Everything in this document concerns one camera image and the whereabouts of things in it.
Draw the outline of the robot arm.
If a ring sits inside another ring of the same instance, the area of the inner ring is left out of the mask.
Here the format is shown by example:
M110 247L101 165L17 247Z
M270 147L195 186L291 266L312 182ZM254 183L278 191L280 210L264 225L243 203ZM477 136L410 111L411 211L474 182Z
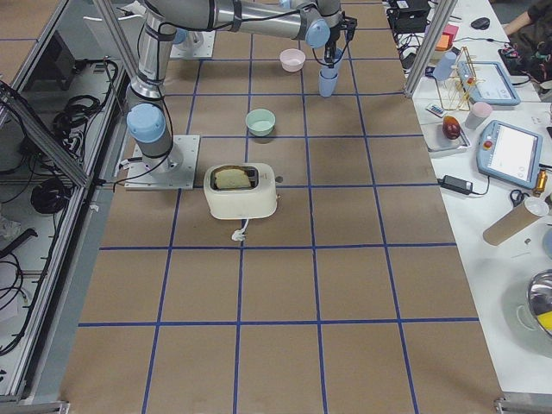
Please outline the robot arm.
M127 127L134 138L145 168L155 174L166 173L179 162L171 159L173 136L166 118L166 69L176 28L155 14L147 13L139 40L139 69L131 79L127 97Z
M160 22L194 32L247 32L303 41L324 49L326 66L336 61L336 43L354 38L357 20L339 1L281 1L278 5L251 1L146 1Z

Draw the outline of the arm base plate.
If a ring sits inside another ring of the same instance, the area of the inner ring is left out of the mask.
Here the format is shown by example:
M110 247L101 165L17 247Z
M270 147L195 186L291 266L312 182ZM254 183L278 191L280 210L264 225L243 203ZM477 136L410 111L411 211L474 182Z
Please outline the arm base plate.
M129 180L123 182L129 191L191 190L195 180L199 135L175 135L172 152L164 164L149 172L155 166L152 159L133 162L128 169Z
M214 32L187 31L178 28L172 41L171 60L210 59L215 43Z

